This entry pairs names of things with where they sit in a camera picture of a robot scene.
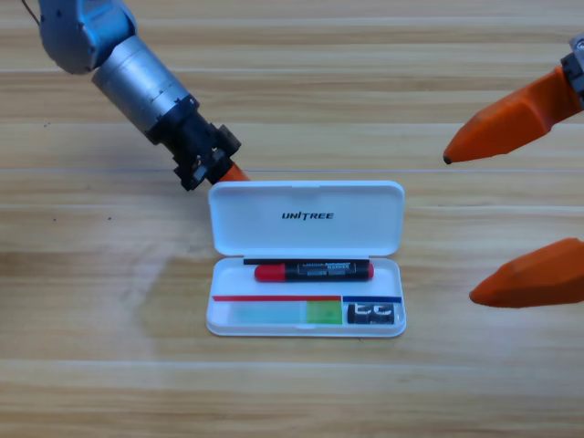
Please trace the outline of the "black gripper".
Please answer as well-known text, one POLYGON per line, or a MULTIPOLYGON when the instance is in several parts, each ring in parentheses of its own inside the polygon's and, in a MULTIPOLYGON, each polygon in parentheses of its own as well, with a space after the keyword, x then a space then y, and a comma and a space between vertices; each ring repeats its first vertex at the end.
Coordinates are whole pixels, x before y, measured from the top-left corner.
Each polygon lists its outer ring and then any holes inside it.
POLYGON ((193 98, 177 99, 157 118, 148 140, 163 145, 176 163, 181 186, 192 191, 203 181, 211 184, 249 182, 248 175, 232 160, 241 142, 225 125, 217 128, 198 112, 193 98))
POLYGON ((554 125, 582 111, 584 35, 544 77, 478 111, 443 152, 447 164, 508 154, 547 135, 554 125))

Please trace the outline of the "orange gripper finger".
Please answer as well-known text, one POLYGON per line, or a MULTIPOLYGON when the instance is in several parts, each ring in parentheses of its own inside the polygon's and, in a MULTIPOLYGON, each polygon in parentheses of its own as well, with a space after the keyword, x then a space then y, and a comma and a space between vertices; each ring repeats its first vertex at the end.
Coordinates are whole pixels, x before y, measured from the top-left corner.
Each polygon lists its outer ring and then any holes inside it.
POLYGON ((567 238, 500 266, 469 294, 492 308, 532 308, 583 301, 583 242, 567 238))

